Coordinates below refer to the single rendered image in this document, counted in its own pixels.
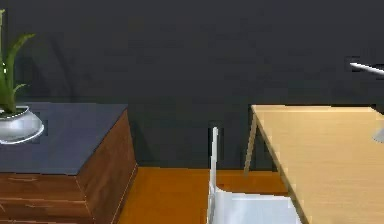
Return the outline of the white chair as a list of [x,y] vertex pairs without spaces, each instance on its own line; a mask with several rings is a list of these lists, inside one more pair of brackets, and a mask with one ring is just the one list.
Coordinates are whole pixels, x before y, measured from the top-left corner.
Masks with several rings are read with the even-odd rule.
[[302,224],[290,197],[235,193],[217,186],[218,135],[213,127],[206,224]]

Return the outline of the brown wooden chest of drawers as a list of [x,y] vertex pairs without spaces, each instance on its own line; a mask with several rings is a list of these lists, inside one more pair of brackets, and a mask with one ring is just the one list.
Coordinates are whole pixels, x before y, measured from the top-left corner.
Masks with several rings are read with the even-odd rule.
[[138,167],[127,106],[29,106],[45,130],[0,144],[0,224],[117,224]]

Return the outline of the light wooden table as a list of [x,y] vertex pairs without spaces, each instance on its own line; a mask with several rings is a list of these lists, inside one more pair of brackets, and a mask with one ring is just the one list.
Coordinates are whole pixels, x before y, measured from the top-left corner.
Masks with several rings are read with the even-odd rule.
[[384,224],[384,115],[370,107],[254,105],[302,224]]

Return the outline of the silver round plant pot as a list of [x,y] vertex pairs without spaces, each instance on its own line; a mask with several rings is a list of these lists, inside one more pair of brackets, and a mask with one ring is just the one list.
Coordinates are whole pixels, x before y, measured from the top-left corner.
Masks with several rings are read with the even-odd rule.
[[17,106],[14,114],[0,109],[0,144],[25,143],[44,131],[42,120],[28,106]]

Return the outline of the green house plant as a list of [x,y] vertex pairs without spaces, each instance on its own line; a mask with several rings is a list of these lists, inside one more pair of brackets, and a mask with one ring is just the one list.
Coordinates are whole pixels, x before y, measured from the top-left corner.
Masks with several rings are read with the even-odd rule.
[[2,28],[5,9],[0,9],[0,109],[5,114],[16,114],[16,92],[25,86],[24,83],[14,85],[14,68],[18,51],[23,45],[35,36],[34,33],[20,35],[17,40],[3,52]]

